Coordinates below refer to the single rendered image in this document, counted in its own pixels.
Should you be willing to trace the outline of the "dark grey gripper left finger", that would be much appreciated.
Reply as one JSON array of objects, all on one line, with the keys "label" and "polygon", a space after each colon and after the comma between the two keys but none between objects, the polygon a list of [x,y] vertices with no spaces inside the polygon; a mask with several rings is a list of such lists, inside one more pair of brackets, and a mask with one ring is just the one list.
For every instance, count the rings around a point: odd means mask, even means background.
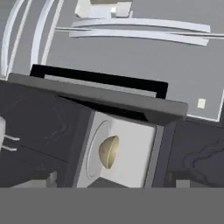
[{"label": "dark grey gripper left finger", "polygon": [[14,185],[13,188],[52,188],[57,186],[56,180],[56,171],[39,171],[29,180]]}]

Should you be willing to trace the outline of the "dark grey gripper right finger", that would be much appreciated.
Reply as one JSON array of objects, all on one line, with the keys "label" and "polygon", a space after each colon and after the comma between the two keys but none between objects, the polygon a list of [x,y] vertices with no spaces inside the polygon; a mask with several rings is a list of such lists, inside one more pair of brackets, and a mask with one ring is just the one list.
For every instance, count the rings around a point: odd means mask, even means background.
[{"label": "dark grey gripper right finger", "polygon": [[165,187],[171,188],[207,188],[213,184],[195,178],[189,171],[169,171],[164,182]]}]

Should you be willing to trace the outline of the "dark microwave door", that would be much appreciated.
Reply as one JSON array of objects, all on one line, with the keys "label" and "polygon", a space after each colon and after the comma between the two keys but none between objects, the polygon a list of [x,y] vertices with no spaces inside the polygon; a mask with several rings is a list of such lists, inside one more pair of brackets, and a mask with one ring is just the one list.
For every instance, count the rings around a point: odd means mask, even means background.
[{"label": "dark microwave door", "polygon": [[71,187],[91,111],[55,94],[0,80],[0,116],[6,121],[0,152],[0,187],[56,172],[59,187]]}]

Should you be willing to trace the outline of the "tan half-round object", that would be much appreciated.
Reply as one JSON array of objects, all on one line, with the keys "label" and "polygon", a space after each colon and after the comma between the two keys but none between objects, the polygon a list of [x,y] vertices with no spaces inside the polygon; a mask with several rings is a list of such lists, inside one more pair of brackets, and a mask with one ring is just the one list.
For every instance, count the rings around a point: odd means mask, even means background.
[{"label": "tan half-round object", "polygon": [[106,138],[99,147],[99,157],[101,164],[110,169],[116,160],[116,155],[119,149],[119,136],[109,136]]}]

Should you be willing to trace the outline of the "black flat panel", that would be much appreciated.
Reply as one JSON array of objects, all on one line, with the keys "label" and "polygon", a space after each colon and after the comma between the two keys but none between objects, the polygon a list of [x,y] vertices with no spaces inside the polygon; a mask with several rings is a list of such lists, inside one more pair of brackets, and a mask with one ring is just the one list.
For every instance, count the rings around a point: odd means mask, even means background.
[{"label": "black flat panel", "polygon": [[164,81],[145,80],[131,78],[106,73],[96,73],[90,71],[82,71],[77,69],[68,69],[55,66],[44,66],[33,64],[30,71],[30,76],[45,78],[46,75],[55,77],[63,77],[79,81],[90,81],[112,86],[134,88],[154,92],[159,99],[165,99],[169,84]]}]

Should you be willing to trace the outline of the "grey cupboard front, white edge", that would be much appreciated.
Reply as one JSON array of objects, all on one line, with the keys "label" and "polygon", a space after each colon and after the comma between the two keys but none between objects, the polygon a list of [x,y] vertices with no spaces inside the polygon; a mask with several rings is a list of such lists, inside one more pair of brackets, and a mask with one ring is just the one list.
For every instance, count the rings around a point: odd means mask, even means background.
[{"label": "grey cupboard front, white edge", "polygon": [[[188,115],[218,122],[224,102],[224,40],[207,46],[140,38],[71,38],[57,31],[46,64],[169,84],[167,98],[186,102]],[[197,108],[198,100],[206,106]]]}]

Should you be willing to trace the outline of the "white boxy block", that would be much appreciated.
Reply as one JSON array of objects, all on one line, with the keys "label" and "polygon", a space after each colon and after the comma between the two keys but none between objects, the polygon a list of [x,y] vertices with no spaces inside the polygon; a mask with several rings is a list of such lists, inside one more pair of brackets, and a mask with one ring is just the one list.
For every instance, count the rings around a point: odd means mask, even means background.
[{"label": "white boxy block", "polygon": [[78,18],[127,18],[132,0],[78,0],[74,14]]}]

